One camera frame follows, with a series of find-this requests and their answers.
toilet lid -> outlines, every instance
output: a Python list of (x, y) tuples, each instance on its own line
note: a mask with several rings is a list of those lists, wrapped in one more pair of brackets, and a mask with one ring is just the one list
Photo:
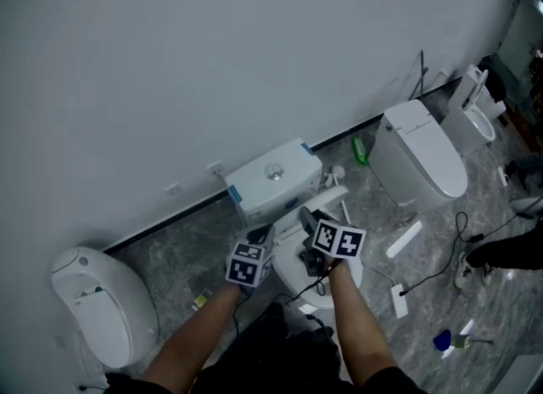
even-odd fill
[(415, 166), (440, 192), (459, 198), (467, 190), (466, 168), (437, 121), (418, 100), (384, 112)]
[(74, 300), (72, 312), (94, 355), (112, 369), (130, 360), (131, 342), (119, 308), (106, 290)]

power cord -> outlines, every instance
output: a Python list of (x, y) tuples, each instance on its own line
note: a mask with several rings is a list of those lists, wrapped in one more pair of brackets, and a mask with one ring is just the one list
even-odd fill
[[(462, 229), (460, 229), (460, 225), (458, 224), (458, 217), (460, 216), (464, 216), (466, 218), (466, 221), (464, 223), (464, 226), (462, 227)], [(430, 279), (433, 279), (433, 278), (437, 278), (438, 276), (442, 275), (445, 270), (447, 270), (447, 268), (451, 265), (452, 263), (452, 258), (454, 257), (455, 255), (455, 250), (456, 250), (456, 242), (462, 238), (462, 233), (466, 230), (467, 228), (467, 221), (469, 220), (469, 218), (467, 217), (467, 214), (464, 212), (464, 211), (460, 211), (456, 214), (455, 216), (455, 223), (456, 223), (456, 237), (455, 239), (453, 240), (452, 242), (452, 249), (451, 249), (451, 256), (449, 256), (449, 261), (447, 261), (447, 263), (445, 264), (445, 266), (439, 271), (437, 272), (435, 275), (432, 275), (432, 276), (427, 276), (426, 278), (424, 278), (422, 281), (419, 281), (417, 282), (415, 285), (412, 285), (411, 287), (409, 287), (407, 290), (404, 290), (404, 291), (401, 291), (400, 292), (400, 296), (405, 296), (407, 293), (409, 293), (410, 291), (416, 289), (418, 286), (424, 284), (426, 281), (430, 280)]]
[(245, 299), (243, 299), (242, 301), (240, 301), (236, 307), (234, 308), (234, 313), (232, 314), (232, 320), (234, 321), (234, 324), (236, 325), (236, 336), (239, 335), (239, 323), (238, 323), (238, 319), (236, 318), (236, 313), (238, 312), (238, 309), (239, 307), (241, 307), (246, 301), (248, 301), (251, 296), (253, 295), (253, 291), (244, 291), (245, 292)]
[[(449, 260), (447, 261), (447, 263), (445, 264), (445, 266), (439, 271), (437, 272), (436, 274), (434, 275), (431, 275), (431, 276), (427, 276), (426, 278), (424, 278), (423, 280), (417, 282), (416, 284), (412, 285), (411, 287), (409, 287), (407, 290), (404, 290), (404, 291), (401, 291), (400, 292), (400, 296), (405, 296), (407, 293), (409, 293), (410, 291), (416, 289), (418, 286), (424, 284), (426, 281), (430, 280), (430, 279), (433, 279), (433, 278), (437, 278), (438, 276), (442, 275), (446, 270), (447, 268), (449, 268), (449, 266), (451, 265), (452, 263), (452, 259), (455, 255), (455, 251), (456, 251), (456, 243), (458, 242), (458, 240), (461, 240), (463, 241), (464, 243), (478, 243), (479, 241), (481, 240), (484, 240), (486, 238), (488, 238), (490, 235), (494, 234), (494, 233), (497, 233), (500, 229), (504, 228), (506, 225), (508, 225), (509, 223), (511, 223), (514, 219), (516, 219), (517, 217), (523, 215), (526, 211), (528, 211), (530, 208), (532, 208), (534, 205), (536, 205), (538, 202), (540, 202), (541, 200), (543, 200), (543, 196), (541, 196), (540, 198), (538, 198), (538, 200), (536, 202), (533, 202), (532, 204), (530, 204), (528, 206), (528, 208), (520, 211), (519, 213), (516, 213), (513, 217), (511, 217), (509, 220), (507, 220), (505, 223), (503, 223), (502, 225), (500, 225), (498, 228), (496, 229), (493, 229), (492, 231), (490, 231), (489, 233), (487, 234), (476, 234), (474, 236), (472, 236), (471, 238), (469, 239), (464, 239), (462, 237), (462, 233), (466, 230), (467, 228), (467, 222), (469, 221), (469, 217), (467, 216), (467, 214), (464, 212), (464, 211), (459, 211), (456, 216), (455, 216), (455, 223), (456, 223), (456, 237), (455, 239), (453, 240), (452, 242), (452, 248), (451, 248), (451, 256), (449, 257)], [(460, 227), (459, 223), (458, 223), (458, 217), (459, 216), (464, 216), (466, 218), (466, 221), (464, 223), (464, 226)], [(535, 226), (537, 227), (537, 224), (539, 223), (541, 217), (543, 216), (543, 213), (541, 213), (539, 215), (539, 218), (535, 224)]]
[(316, 287), (316, 292), (320, 295), (320, 296), (324, 296), (326, 294), (326, 290), (324, 288), (324, 284), (322, 283), (322, 281), (327, 278), (330, 273), (337, 267), (339, 266), (339, 264), (342, 262), (343, 260), (340, 259), (340, 258), (335, 258), (332, 262), (332, 264), (330, 266), (328, 266), (328, 268), (324, 271), (324, 273), (319, 277), (319, 279), (317, 281), (315, 281), (313, 284), (310, 284), (308, 285), (307, 287), (305, 287), (300, 293), (298, 293), (295, 297), (292, 297), (290, 299), (290, 302), (287, 304), (291, 304), (292, 302), (294, 301), (297, 301), (307, 290), (310, 290), (312, 289), (313, 287)]

toilet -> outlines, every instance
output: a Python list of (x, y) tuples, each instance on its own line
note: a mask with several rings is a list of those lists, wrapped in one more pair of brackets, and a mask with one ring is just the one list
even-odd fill
[[(314, 283), (304, 263), (298, 258), (302, 242), (308, 237), (299, 221), (302, 206), (310, 211), (331, 209), (349, 193), (338, 186), (318, 194), (322, 163), (301, 139), (292, 140), (258, 157), (225, 177), (228, 193), (246, 226), (273, 223), (274, 261), (278, 276), (292, 296)], [(348, 261), (358, 287), (362, 281), (360, 258)], [(324, 279), (326, 294), (307, 290), (300, 300), (313, 308), (333, 308), (332, 297)]]
[[(274, 223), (276, 238), (273, 248), (273, 267), (293, 296), (298, 295), (304, 288), (316, 281), (315, 277), (308, 276), (304, 263), (299, 258), (300, 252), (305, 250), (303, 242), (309, 237), (299, 220), (299, 210), (304, 206), (311, 212), (319, 209), (324, 211), (332, 210), (339, 205), (348, 193), (349, 191), (344, 186), (328, 189)], [(344, 262), (348, 263), (355, 285), (360, 288), (362, 283), (361, 259), (357, 257), (344, 260)], [(314, 308), (333, 308), (327, 278), (324, 279), (323, 283), (325, 285), (325, 295), (319, 295), (316, 288), (312, 288), (305, 291), (299, 299)]]
[(159, 327), (153, 302), (127, 265), (76, 247), (53, 263), (51, 279), (88, 347), (108, 367), (133, 364), (155, 345)]
[(384, 111), (368, 161), (390, 197), (409, 211), (432, 211), (467, 190), (460, 155), (417, 99)]
[(443, 131), (461, 155), (469, 155), (495, 140), (492, 122), (478, 106), (480, 102), (490, 113), (495, 107), (499, 109), (497, 104), (488, 105), (488, 90), (484, 87), (487, 75), (488, 71), (482, 72), (477, 66), (469, 65), (449, 100), (449, 114), (441, 122)]

gray marble floor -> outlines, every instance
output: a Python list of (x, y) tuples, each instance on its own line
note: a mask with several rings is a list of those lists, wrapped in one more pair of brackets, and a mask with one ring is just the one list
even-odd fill
[[(442, 89), (423, 101), (438, 121), (444, 117), (451, 90)], [(378, 123), (360, 130), (370, 149)], [(489, 232), (504, 223), (512, 212), (510, 199), (525, 195), (518, 182), (501, 186), (498, 165), (528, 154), (520, 137), (509, 125), (495, 124), (497, 139), (473, 155), (463, 158), (469, 176), (467, 193), (441, 210), (417, 216), (399, 208), (388, 197), (371, 169), (354, 158), (350, 137), (318, 151), (325, 168), (342, 165), (347, 171), (342, 181), (349, 190), (346, 204), (352, 222), (367, 231), (364, 246), (365, 262), (376, 266), (404, 286), (415, 284), (424, 276), (438, 272), (451, 253), (456, 236), (455, 215), (469, 215), (466, 235)], [(423, 231), (413, 245), (390, 260), (386, 249), (416, 220), (423, 222)], [(534, 224), (516, 219), (491, 239), (521, 234)], [(160, 321), (160, 343), (148, 358), (132, 368), (130, 374), (141, 374), (159, 346), (171, 332), (193, 314), (193, 301), (204, 290), (213, 292), (220, 286), (222, 265), (236, 232), (241, 228), (229, 199), (197, 211), (159, 232), (139, 240), (115, 253), (139, 273), (149, 288)], [(463, 243), (457, 250), (465, 248)], [(543, 272), (500, 271), (489, 287), (474, 275), (463, 291), (452, 284), (456, 267), (428, 281), (409, 294), (409, 314), (395, 317), (390, 296), (391, 283), (366, 268), (361, 292), (367, 299), (389, 339), (399, 365), (426, 391), (435, 393), (491, 392), (518, 354), (543, 352), (540, 334), (543, 307)], [(277, 275), (272, 274), (254, 296), (238, 311), (241, 328), (258, 316), (272, 298), (286, 291)], [(322, 310), (316, 315), (334, 326), (333, 311)], [(288, 316), (301, 325), (295, 310)], [(443, 358), (432, 339), (443, 329), (459, 332), (473, 320), (473, 334), (495, 340), (495, 346), (474, 345), (466, 351), (454, 351)], [(234, 336), (230, 324), (221, 344), (210, 358), (213, 363)], [(342, 376), (348, 378), (346, 371)]]

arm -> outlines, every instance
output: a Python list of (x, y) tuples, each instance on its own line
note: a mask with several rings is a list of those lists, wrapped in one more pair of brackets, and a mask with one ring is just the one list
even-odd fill
[(172, 394), (189, 392), (213, 352), (239, 298), (239, 287), (226, 283), (170, 339), (143, 374), (143, 380)]
[(330, 273), (330, 287), (343, 358), (355, 386), (363, 386), (378, 371), (397, 364), (346, 262)]

